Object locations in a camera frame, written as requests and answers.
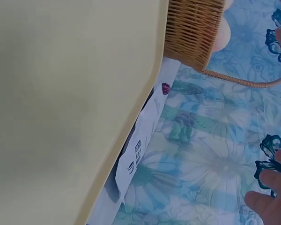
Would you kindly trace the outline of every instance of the basket handle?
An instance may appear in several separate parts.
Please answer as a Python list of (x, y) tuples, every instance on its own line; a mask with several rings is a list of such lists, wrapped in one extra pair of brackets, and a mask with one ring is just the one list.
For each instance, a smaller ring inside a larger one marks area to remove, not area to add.
[(270, 87), (276, 86), (276, 85), (281, 83), (281, 77), (279, 79), (275, 80), (275, 81), (270, 81), (270, 82), (252, 82), (252, 81), (246, 81), (246, 80), (234, 78), (232, 76), (217, 73), (217, 72), (207, 70), (207, 69), (205, 69), (202, 72), (202, 74), (212, 76), (212, 77), (216, 77), (216, 78), (219, 78), (219, 79), (222, 79), (222, 80), (230, 81), (230, 82), (233, 82), (233, 83), (238, 83), (240, 85), (247, 86), (247, 87), (250, 87), (250, 88), (270, 88)]

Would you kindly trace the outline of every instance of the egg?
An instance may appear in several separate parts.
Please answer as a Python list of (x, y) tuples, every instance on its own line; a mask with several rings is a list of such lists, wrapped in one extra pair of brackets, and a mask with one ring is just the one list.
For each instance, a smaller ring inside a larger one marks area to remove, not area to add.
[(218, 52), (222, 50), (224, 47), (226, 47), (226, 45), (230, 41), (230, 38), (231, 38), (231, 30), (229, 24), (227, 20), (224, 17), (222, 17), (219, 31), (216, 36), (215, 44), (213, 47), (213, 52)]
[(225, 6), (224, 6), (224, 11), (226, 11), (228, 8), (230, 8), (233, 4), (234, 0), (226, 0), (225, 1)]

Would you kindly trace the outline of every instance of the tablecloth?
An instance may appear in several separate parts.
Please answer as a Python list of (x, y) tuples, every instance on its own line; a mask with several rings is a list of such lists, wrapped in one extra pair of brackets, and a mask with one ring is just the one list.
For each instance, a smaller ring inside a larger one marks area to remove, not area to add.
[[(281, 77), (281, 1), (235, 0), (224, 13), (231, 40), (208, 69), (268, 82)], [(261, 225), (244, 203), (281, 171), (281, 85), (252, 89), (182, 65), (157, 130), (113, 225)]]

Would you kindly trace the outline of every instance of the wicker basket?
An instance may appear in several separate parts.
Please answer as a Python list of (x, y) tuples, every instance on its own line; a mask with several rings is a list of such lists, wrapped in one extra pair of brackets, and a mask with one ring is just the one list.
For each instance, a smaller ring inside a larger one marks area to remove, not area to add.
[(164, 55), (208, 76), (254, 88), (281, 83), (251, 82), (206, 70), (219, 30), (225, 0), (170, 0)]

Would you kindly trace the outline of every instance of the hand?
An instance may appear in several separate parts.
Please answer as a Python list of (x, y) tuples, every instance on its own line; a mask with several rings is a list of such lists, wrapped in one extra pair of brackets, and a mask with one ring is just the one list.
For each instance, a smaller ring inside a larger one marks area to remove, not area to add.
[[(281, 163), (281, 150), (276, 153), (276, 160)], [(248, 207), (263, 220), (264, 225), (281, 225), (281, 173), (264, 170), (260, 181), (277, 193), (272, 197), (257, 192), (248, 192), (244, 198)]]

